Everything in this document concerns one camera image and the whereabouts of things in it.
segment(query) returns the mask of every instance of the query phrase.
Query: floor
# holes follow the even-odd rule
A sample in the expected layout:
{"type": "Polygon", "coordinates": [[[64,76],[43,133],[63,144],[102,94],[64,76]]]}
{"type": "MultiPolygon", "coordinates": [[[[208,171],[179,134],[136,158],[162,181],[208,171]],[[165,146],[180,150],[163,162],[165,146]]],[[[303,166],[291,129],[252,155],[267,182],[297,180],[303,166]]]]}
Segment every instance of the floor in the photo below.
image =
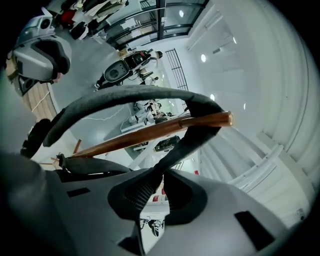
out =
{"type": "MultiPolygon", "coordinates": [[[[57,36],[70,43],[72,59],[69,72],[60,82],[52,85],[53,96],[61,110],[71,102],[94,92],[93,84],[103,71],[119,59],[116,50],[107,43],[99,44],[92,38],[74,40],[68,30],[56,30],[57,36]]],[[[81,139],[81,147],[86,149],[121,134],[120,126],[133,113],[132,104],[119,105],[90,115],[93,119],[83,119],[71,127],[73,136],[81,139]]]]}

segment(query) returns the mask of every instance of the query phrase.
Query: wooden stick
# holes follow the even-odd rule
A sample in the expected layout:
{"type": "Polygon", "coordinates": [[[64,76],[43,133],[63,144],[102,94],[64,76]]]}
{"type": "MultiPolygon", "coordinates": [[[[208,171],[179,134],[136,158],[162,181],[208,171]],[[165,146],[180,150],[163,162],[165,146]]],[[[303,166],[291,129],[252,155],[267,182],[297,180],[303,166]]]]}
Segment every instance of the wooden stick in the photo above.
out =
{"type": "Polygon", "coordinates": [[[96,146],[75,153],[71,158],[94,157],[107,152],[168,136],[170,134],[183,131],[191,126],[227,127],[232,124],[233,118],[230,112],[219,112],[196,118],[186,118],[185,116],[182,116],[110,139],[96,146]]]}
{"type": "Polygon", "coordinates": [[[75,148],[74,148],[74,150],[73,150],[73,154],[75,154],[75,153],[78,152],[78,149],[79,149],[79,147],[80,147],[80,143],[81,143],[81,142],[82,142],[82,140],[79,139],[78,142],[77,142],[76,145],[75,145],[75,148]]]}

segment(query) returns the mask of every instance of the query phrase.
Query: ceiling light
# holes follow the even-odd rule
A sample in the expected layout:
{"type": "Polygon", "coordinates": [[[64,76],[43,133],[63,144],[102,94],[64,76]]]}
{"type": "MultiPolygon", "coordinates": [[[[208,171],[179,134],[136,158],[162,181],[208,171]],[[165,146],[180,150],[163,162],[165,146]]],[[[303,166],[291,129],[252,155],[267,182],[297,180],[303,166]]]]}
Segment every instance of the ceiling light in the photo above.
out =
{"type": "Polygon", "coordinates": [[[206,55],[202,54],[202,55],[201,55],[201,60],[202,60],[202,62],[206,62],[206,60],[207,60],[206,55]]]}

